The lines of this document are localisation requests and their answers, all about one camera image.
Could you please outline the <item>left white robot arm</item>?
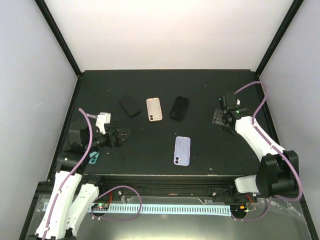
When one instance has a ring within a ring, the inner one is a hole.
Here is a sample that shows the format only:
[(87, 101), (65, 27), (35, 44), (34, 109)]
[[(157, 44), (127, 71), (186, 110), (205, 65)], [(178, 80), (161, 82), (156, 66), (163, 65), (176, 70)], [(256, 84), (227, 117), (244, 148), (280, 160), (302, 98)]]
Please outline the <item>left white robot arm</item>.
[(108, 192), (98, 175), (84, 176), (90, 154), (105, 147), (121, 147), (129, 129), (86, 121), (75, 121), (68, 130), (68, 141), (56, 161), (54, 186), (43, 219), (29, 240), (75, 240), (86, 212), (94, 199)]

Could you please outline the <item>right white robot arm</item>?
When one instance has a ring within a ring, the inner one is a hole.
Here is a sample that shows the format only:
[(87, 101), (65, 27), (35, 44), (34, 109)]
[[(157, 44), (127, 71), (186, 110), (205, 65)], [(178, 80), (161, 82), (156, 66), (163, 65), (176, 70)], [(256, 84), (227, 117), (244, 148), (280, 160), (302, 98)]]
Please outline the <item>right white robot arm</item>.
[(251, 147), (259, 160), (255, 175), (238, 177), (228, 187), (228, 198), (240, 201), (246, 193), (263, 197), (281, 196), (292, 192), (302, 195), (299, 178), (299, 157), (293, 150), (287, 151), (277, 144), (259, 125), (247, 108), (240, 106), (235, 93), (226, 93), (219, 98), (212, 122), (221, 125), (230, 133), (237, 133)]

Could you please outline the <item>lavender phone case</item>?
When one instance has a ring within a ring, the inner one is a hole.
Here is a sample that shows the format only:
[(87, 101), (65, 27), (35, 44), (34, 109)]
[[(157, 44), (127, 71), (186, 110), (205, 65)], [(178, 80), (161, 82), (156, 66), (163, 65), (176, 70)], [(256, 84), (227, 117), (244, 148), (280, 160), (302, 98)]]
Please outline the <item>lavender phone case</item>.
[(177, 136), (175, 138), (173, 163), (177, 166), (187, 167), (190, 164), (191, 139)]

